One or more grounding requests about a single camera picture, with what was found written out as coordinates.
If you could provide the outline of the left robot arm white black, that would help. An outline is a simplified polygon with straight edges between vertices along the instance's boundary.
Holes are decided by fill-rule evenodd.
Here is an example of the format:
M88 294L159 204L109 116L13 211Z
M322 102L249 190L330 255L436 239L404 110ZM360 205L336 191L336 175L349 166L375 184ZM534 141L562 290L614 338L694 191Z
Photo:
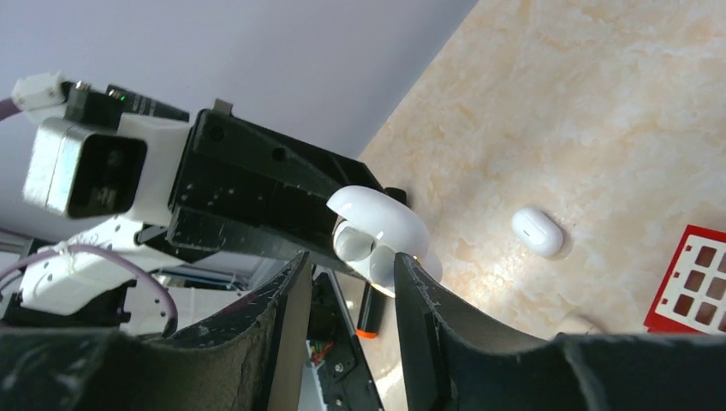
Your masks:
M194 123L116 113L109 126L50 116L37 129L24 196L102 223L18 263L5 318L167 336L245 295L236 279L165 285L158 273L217 253L314 263L393 291L393 258L427 231L363 164L236 118Z

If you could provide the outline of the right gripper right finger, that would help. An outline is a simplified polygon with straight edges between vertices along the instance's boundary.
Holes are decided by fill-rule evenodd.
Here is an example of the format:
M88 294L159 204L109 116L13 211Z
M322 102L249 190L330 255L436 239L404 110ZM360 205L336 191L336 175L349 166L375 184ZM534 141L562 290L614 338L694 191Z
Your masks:
M395 258L396 322L412 410L722 410L725 340L697 335L540 339Z

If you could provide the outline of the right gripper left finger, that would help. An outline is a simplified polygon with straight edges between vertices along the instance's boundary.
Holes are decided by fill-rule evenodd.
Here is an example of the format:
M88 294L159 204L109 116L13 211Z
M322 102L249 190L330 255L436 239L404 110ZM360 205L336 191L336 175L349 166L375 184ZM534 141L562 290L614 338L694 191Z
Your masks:
M295 410L312 262L168 339L110 328L1 331L4 410Z

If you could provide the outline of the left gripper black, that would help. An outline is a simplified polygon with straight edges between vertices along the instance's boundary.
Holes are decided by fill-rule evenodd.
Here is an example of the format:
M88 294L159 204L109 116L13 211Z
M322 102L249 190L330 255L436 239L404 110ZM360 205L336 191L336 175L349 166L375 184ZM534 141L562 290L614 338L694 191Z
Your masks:
M178 247L272 259L308 252L313 263L361 279L333 253L329 236L250 224L273 221L291 195L327 200L340 186L352 185L408 205L405 190L384 187L358 160L204 109L181 157L166 239Z

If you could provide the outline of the white earbud case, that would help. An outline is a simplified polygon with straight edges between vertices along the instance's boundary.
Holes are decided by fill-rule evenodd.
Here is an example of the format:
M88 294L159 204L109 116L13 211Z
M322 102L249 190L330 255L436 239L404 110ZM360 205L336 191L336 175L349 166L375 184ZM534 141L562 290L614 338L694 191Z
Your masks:
M538 208L528 206L516 211L510 226L524 245L541 257L552 257L563 247L562 230Z
M430 277L442 281L442 263L431 250L429 230L407 205L373 188L353 185L335 191L326 206L338 217L334 254L376 290L395 296L397 253L413 257Z

